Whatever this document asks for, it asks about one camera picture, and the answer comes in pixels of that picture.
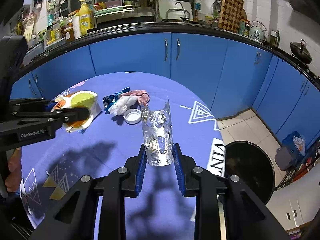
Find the finger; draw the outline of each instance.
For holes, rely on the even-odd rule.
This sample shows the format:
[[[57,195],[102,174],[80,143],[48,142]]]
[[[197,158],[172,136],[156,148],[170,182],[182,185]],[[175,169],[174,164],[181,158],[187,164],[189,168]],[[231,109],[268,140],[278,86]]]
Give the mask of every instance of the finger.
[[[9,171],[13,172],[15,169],[21,165],[21,148],[14,150],[11,158],[8,161]]]
[[[21,168],[16,169],[14,172],[10,173],[10,175],[5,180],[5,185],[9,192],[15,192],[19,189],[20,182],[22,179]]]

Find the purple tablecloth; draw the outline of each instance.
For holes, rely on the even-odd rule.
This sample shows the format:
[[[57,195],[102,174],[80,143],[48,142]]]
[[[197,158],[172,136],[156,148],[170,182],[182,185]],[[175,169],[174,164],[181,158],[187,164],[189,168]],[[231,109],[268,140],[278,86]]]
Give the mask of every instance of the purple tablecloth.
[[[81,82],[62,94],[96,92],[103,109],[104,96],[126,87],[146,90],[152,110],[162,109],[169,98],[174,143],[198,166],[224,174],[224,145],[216,120],[194,93],[175,81],[147,73],[112,73]],[[129,125],[122,116],[102,112],[83,134],[61,128],[55,139],[23,147],[21,194],[33,225],[57,202],[50,199],[54,191],[66,192],[86,174],[108,175],[137,155],[142,143],[141,122]],[[43,187],[46,180],[49,184],[54,180],[53,186]],[[195,205],[195,198],[181,195],[173,164],[147,165],[140,196],[125,199],[127,239],[192,240]]]

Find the crumpled wrapper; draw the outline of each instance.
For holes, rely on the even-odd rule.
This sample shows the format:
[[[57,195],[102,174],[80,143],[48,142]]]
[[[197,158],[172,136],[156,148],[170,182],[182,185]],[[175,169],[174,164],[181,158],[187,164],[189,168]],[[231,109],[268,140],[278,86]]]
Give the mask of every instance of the crumpled wrapper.
[[[141,106],[145,150],[150,166],[165,166],[174,161],[172,155],[172,125],[169,102],[159,111]]]
[[[84,132],[84,130],[101,112],[101,107],[98,104],[98,94],[91,91],[78,91],[72,94],[68,94],[64,97],[59,96],[55,99],[55,101],[58,102],[52,108],[51,112],[53,112],[54,110],[70,107],[86,107],[90,110],[90,115],[86,120],[64,123],[63,127],[67,132]]]

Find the checkered cutting board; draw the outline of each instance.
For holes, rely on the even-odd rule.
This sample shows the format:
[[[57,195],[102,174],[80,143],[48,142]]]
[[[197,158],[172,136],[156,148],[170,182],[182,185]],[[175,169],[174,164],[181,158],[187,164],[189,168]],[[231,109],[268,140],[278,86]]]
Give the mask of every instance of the checkered cutting board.
[[[238,33],[242,9],[243,0],[222,0],[218,27]]]

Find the pink cloth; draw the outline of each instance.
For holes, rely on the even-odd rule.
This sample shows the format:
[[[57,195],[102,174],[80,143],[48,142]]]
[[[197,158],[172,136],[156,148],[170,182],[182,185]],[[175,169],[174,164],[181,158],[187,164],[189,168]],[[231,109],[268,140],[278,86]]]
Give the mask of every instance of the pink cloth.
[[[150,101],[150,96],[145,90],[132,90],[121,94],[121,96],[136,96],[138,97],[138,103],[140,105],[143,103],[145,106],[147,106]]]

